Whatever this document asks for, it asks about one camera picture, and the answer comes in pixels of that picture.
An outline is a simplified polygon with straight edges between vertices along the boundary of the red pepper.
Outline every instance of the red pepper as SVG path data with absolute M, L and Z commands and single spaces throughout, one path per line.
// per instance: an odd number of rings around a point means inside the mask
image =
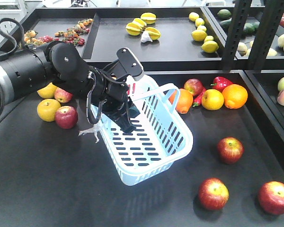
M 201 91 L 201 93 L 196 98 L 194 98 L 193 107 L 201 105 L 202 96 L 205 91 L 206 91 L 206 88 L 203 87 L 203 90 Z
M 216 89 L 220 92 L 224 90 L 228 85 L 233 84 L 230 80 L 225 77 L 215 77 L 213 83 L 210 86 L 213 86 L 213 89 Z

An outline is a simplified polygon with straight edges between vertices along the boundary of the lemon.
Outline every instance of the lemon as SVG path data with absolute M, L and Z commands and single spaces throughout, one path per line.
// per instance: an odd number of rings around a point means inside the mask
M 199 17 L 200 17 L 199 14 L 197 14 L 195 12 L 191 12 L 188 16 L 188 18 L 193 22 L 195 22 L 195 20 L 198 19 Z
M 207 33 L 203 30 L 195 30 L 191 33 L 191 36 L 196 41 L 203 41 L 207 37 Z
M 46 87 L 38 90 L 37 93 L 41 98 L 53 98 L 56 89 L 56 85 L 49 83 Z
M 197 27 L 197 30 L 203 30 L 203 31 L 207 31 L 207 28 L 204 25 L 200 25 Z
M 212 35 L 208 35 L 207 37 L 205 37 L 204 43 L 207 41 L 213 41 L 213 40 L 214 40 L 214 37 Z
M 201 104 L 206 110 L 219 110 L 224 104 L 224 97 L 220 91 L 208 89 L 202 96 Z
M 204 24 L 205 24 L 204 20 L 200 17 L 195 20 L 196 27 L 199 27 L 200 25 L 204 25 Z
M 61 104 L 52 98 L 44 99 L 37 106 L 38 116 L 46 122 L 55 120 L 55 113 L 61 107 Z

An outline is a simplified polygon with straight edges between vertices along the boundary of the plastic basket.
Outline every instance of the plastic basket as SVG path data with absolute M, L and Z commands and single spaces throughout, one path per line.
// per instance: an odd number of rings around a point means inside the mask
M 125 134 L 104 114 L 99 124 L 122 182 L 131 186 L 169 169 L 174 161 L 188 155 L 193 135 L 175 110 L 180 94 L 175 85 L 159 87 L 147 75 L 139 81 L 128 77 L 126 83 L 130 87 L 129 96 L 141 112 L 131 119 L 136 130 Z M 168 98 L 175 90 L 178 92 L 172 105 Z M 91 109 L 94 114 L 98 111 L 93 105 Z

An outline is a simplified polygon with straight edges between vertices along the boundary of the yellow lemon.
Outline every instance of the yellow lemon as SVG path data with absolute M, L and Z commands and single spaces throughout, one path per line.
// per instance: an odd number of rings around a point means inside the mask
M 194 40 L 201 42 L 207 37 L 207 33 L 203 30 L 195 30 L 191 33 Z
M 218 44 L 215 41 L 207 41 L 201 46 L 202 50 L 206 53 L 214 53 L 219 49 Z
M 202 96 L 201 104 L 206 110 L 219 110 L 224 104 L 224 97 L 220 91 L 208 89 Z
M 55 113 L 61 107 L 61 104 L 52 98 L 44 99 L 37 106 L 38 116 L 46 122 L 55 120 Z
M 196 27 L 199 27 L 200 25 L 204 25 L 204 24 L 205 24 L 205 21 L 200 17 L 195 20 L 195 26 Z
M 188 16 L 188 18 L 193 22 L 195 22 L 195 20 L 198 19 L 199 17 L 200 17 L 199 14 L 197 14 L 195 12 L 191 12 Z
M 49 83 L 46 87 L 38 90 L 37 93 L 41 98 L 53 98 L 56 89 L 56 85 Z

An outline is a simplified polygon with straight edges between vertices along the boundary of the display tray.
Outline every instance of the display tray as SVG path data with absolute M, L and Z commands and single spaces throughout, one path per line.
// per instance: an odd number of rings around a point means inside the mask
M 263 11 L 265 7 L 250 7 L 248 17 L 246 23 L 254 23 L 261 20 Z M 221 26 L 220 22 L 222 21 L 217 17 L 217 13 L 221 9 L 228 9 L 231 13 L 233 12 L 234 7 L 207 7 L 206 10 L 209 11 L 209 16 L 213 22 L 216 22 L 217 28 L 219 29 L 221 35 L 223 36 L 224 40 L 227 39 L 227 31 L 225 31 Z M 271 48 L 277 51 L 276 56 L 269 56 L 266 58 L 265 64 L 263 69 L 284 69 L 284 51 L 282 48 L 278 46 L 278 37 L 284 34 L 284 28 L 279 26 L 276 35 L 273 38 Z M 240 42 L 246 44 L 247 48 L 250 48 L 250 41 L 255 39 L 256 33 L 253 35 L 242 35 Z M 235 61 L 237 69 L 245 69 L 247 64 L 247 56 L 241 56 L 238 52 L 236 53 L 236 58 L 238 61 Z
M 0 123 L 0 227 L 116 226 L 116 227 L 284 227 L 284 214 L 273 216 L 259 206 L 263 183 L 284 183 L 284 135 L 278 122 L 243 71 L 146 72 L 159 85 L 182 87 L 190 78 L 206 88 L 224 76 L 248 90 L 238 110 L 201 106 L 181 115 L 194 135 L 192 151 L 173 166 L 135 186 L 124 185 L 100 138 L 78 137 L 91 127 L 85 101 L 72 100 L 78 124 L 63 130 L 43 122 L 36 113 L 37 93 L 25 98 Z M 226 165 L 217 155 L 217 142 L 240 139 L 245 152 L 239 162 Z M 230 198 L 220 211 L 203 209 L 197 199 L 200 183 L 220 178 Z

